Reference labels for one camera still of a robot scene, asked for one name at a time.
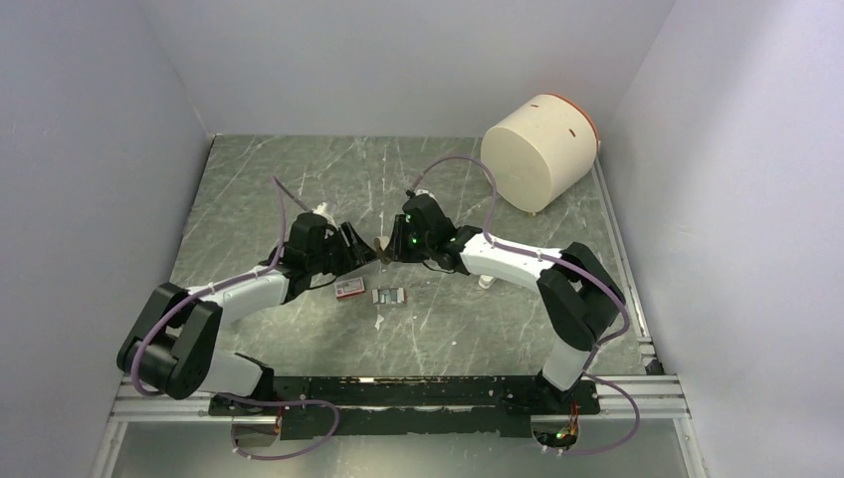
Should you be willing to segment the red staple box sleeve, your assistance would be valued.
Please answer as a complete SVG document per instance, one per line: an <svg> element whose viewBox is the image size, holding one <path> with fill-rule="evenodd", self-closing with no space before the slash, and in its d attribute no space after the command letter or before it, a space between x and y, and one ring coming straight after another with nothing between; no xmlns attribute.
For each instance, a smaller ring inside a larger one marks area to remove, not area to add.
<svg viewBox="0 0 844 478"><path fill-rule="evenodd" d="M336 281L334 283L334 296L338 300L362 295L366 292L364 279L361 277Z"/></svg>

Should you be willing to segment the staple box tray with staples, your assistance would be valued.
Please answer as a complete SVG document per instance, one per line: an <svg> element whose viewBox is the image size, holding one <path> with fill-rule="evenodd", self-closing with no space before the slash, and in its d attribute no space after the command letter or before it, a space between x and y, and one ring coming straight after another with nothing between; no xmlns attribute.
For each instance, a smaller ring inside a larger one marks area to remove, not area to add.
<svg viewBox="0 0 844 478"><path fill-rule="evenodd" d="M371 292L372 303L376 306L403 305L407 303L404 288L378 288Z"/></svg>

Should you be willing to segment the beige stapler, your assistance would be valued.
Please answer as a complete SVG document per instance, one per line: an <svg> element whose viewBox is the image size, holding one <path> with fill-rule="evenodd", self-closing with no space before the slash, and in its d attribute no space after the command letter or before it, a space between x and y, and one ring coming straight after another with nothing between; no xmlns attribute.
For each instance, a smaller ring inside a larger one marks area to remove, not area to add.
<svg viewBox="0 0 844 478"><path fill-rule="evenodd" d="M373 248L378 260L384 265L388 265L393 261L389 244L390 239L386 236L377 236L373 240Z"/></svg>

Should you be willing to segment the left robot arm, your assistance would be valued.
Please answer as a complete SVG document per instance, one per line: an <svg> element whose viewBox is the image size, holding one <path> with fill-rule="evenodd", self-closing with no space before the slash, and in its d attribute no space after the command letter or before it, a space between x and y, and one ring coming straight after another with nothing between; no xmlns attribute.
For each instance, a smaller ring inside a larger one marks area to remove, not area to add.
<svg viewBox="0 0 844 478"><path fill-rule="evenodd" d="M278 397L275 373L255 358L217 351L222 325L293 301L311 289L316 275L338 278L376 258L350 223L334 225L322 214L302 213L284 244L251 270L207 286L156 287L116 365L147 396L226 393L248 412L263 413Z"/></svg>

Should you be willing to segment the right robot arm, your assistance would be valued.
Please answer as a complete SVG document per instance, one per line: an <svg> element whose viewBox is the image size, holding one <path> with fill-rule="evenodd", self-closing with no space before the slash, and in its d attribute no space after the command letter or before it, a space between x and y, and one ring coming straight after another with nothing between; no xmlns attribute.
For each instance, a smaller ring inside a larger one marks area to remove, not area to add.
<svg viewBox="0 0 844 478"><path fill-rule="evenodd" d="M456 226L438 201L419 190L394 218L375 249L385 262L434 262L446 273L489 276L539 294L555 333L540 375L537 400L563 411L616 318L629 317L626 300L596 255L584 244L530 247L472 225Z"/></svg>

